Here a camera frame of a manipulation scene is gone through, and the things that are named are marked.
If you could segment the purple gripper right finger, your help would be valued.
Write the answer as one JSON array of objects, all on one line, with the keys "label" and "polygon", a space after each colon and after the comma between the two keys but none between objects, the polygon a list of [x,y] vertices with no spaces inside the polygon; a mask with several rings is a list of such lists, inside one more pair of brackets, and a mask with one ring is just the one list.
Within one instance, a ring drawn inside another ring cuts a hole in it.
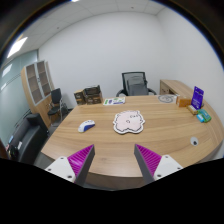
[{"label": "purple gripper right finger", "polygon": [[154,151],[136,144],[134,155],[146,184],[164,178],[182,169],[182,166],[170,155],[159,155]]}]

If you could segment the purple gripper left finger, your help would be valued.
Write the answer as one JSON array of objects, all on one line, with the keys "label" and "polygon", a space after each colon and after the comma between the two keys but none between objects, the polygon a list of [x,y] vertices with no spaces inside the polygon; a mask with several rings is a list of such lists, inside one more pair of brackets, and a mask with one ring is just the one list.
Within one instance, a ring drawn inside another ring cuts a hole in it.
[{"label": "purple gripper left finger", "polygon": [[94,156],[95,148],[90,145],[69,157],[59,157],[46,168],[46,171],[83,186]]}]

